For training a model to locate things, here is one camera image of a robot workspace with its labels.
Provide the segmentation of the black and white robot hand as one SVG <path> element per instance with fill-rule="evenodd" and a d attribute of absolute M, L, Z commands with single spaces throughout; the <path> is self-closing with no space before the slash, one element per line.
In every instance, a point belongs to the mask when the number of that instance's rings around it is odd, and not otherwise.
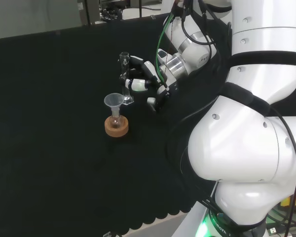
<path fill-rule="evenodd" d="M 153 90 L 154 96 L 147 98 L 147 104 L 154 112 L 159 112 L 170 97 L 178 92 L 177 80 L 171 75 L 160 72 L 160 79 L 155 66 L 150 61 L 131 55 L 129 58 L 129 77 L 123 80 L 123 85 L 132 92 L 147 92 Z"/>

